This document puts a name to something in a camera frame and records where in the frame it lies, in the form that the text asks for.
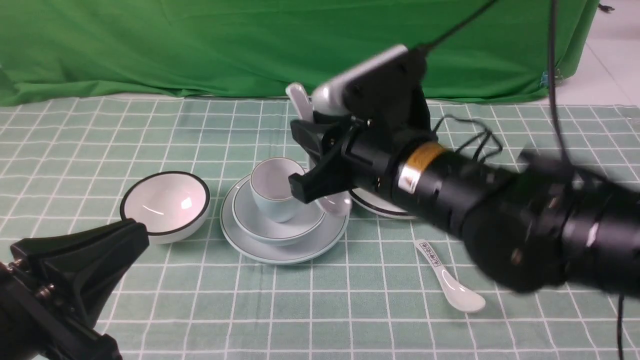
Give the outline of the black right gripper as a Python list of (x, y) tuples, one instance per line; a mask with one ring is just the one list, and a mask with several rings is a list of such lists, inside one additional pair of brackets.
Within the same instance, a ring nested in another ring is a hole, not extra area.
[[(422, 89), (425, 73), (424, 48), (391, 47), (327, 80), (327, 116), (290, 121), (294, 141), (318, 161), (309, 172), (288, 176), (292, 196), (309, 204), (355, 184), (390, 199), (411, 146), (434, 137)], [(355, 125), (343, 151), (353, 180), (342, 152), (331, 150), (351, 127), (344, 116)]]

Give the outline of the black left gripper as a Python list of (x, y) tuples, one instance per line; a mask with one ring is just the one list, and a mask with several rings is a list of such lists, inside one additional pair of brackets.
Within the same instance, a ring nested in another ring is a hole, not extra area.
[(134, 219), (12, 244), (13, 261), (0, 269), (0, 357), (120, 360), (116, 340), (95, 326), (149, 244)]

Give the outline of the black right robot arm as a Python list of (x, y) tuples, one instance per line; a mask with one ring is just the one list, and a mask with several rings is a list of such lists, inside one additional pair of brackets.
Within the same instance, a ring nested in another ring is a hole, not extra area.
[(439, 144), (421, 82), (427, 47), (396, 45), (313, 94), (290, 122), (314, 162), (291, 175), (302, 203), (362, 189), (442, 230), (517, 293), (576, 283), (639, 296), (639, 192), (533, 151), (520, 172)]

